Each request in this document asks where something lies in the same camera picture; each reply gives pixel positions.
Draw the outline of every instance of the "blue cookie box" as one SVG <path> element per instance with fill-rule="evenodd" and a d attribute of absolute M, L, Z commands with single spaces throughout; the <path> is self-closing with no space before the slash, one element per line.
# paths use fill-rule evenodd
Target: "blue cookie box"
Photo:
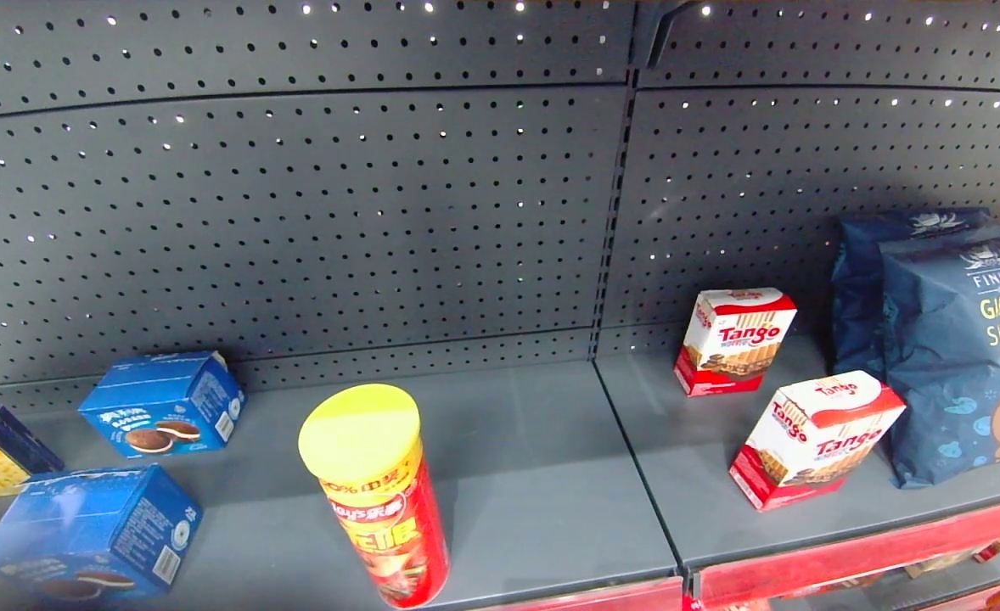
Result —
<path fill-rule="evenodd" d="M 80 412 L 124 457 L 170 455 L 223 448 L 236 429 L 244 391 L 215 351 L 147 355 L 117 361 Z M 198 427 L 198 440 L 175 440 L 164 451 L 141 452 L 127 444 L 134 429 L 157 429 L 158 422 Z"/>
<path fill-rule="evenodd" d="M 201 519 L 159 465 L 38 475 L 0 521 L 0 577 L 42 594 L 46 581 L 113 573 L 119 583 L 84 601 L 163 594 Z"/>

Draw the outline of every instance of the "gray metal shelf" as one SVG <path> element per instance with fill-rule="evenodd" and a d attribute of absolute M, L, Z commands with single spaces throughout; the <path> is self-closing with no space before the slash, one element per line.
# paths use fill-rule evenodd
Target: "gray metal shelf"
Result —
<path fill-rule="evenodd" d="M 864 588 L 809 598 L 772 601 L 775 611 L 907 611 L 926 608 L 1000 584 L 1000 556 L 980 564 L 967 560 L 912 580 L 902 569 Z"/>
<path fill-rule="evenodd" d="M 676 571 L 592 364 L 396 384 L 421 406 L 448 530 L 451 577 L 433 608 Z M 205 507 L 205 521 L 171 595 L 134 608 L 388 608 L 295 449 L 303 418 L 344 387 L 259 392 L 226 450 L 159 460 Z M 76 413 L 25 420 L 71 468 L 127 463 Z M 6 506 L 0 499 L 0 514 Z M 0 588 L 0 608 L 16 608 L 11 597 Z"/>
<path fill-rule="evenodd" d="M 728 465 L 779 386 L 825 375 L 812 337 L 788 338 L 753 394 L 688 399 L 673 352 L 598 359 L 598 371 L 685 569 L 843 541 L 1000 503 L 1000 464 L 898 490 L 873 452 L 839 491 L 757 513 Z"/>

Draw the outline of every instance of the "potato chip canister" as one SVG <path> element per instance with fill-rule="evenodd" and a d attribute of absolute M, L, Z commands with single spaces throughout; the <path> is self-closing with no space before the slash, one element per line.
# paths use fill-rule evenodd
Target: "potato chip canister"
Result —
<path fill-rule="evenodd" d="M 384 384 L 342 390 L 307 417 L 299 447 L 379 595 L 395 608 L 435 598 L 450 560 L 413 397 Z"/>

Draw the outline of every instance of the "dark blue bag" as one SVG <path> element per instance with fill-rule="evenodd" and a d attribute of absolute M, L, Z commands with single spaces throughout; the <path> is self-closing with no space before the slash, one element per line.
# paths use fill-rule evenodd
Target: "dark blue bag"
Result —
<path fill-rule="evenodd" d="M 900 487 L 1000 461 L 1000 225 L 881 244 Z"/>
<path fill-rule="evenodd" d="M 835 373 L 862 370 L 885 379 L 881 341 L 883 241 L 946 235 L 986 225 L 986 208 L 883 212 L 840 219 L 843 241 L 833 270 Z"/>

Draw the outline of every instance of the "pegboard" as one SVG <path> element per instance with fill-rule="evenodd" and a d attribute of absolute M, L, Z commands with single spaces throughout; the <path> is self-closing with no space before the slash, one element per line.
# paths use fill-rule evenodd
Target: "pegboard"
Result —
<path fill-rule="evenodd" d="M 641 87 L 1000 89 L 1000 1 L 690 3 Z"/>
<path fill-rule="evenodd" d="M 286 356 L 231 363 L 233 376 L 249 392 L 392 379 L 404 376 L 511 367 L 585 357 L 590 329 L 570 329 L 526 335 L 443 341 L 428 345 L 399 345 L 334 355 Z M 84 376 L 47 382 L 0 386 L 0 403 L 20 412 L 74 410 L 100 382 Z"/>
<path fill-rule="evenodd" d="M 588 328 L 624 97 L 416 90 L 0 117 L 0 384 L 134 352 L 239 361 Z"/>
<path fill-rule="evenodd" d="M 0 113 L 325 89 L 623 82 L 631 3 L 0 1 Z"/>
<path fill-rule="evenodd" d="M 827 312 L 834 217 L 916 205 L 1000 220 L 1000 93 L 641 90 L 604 326 L 685 321 L 701 289 L 724 287 Z"/>

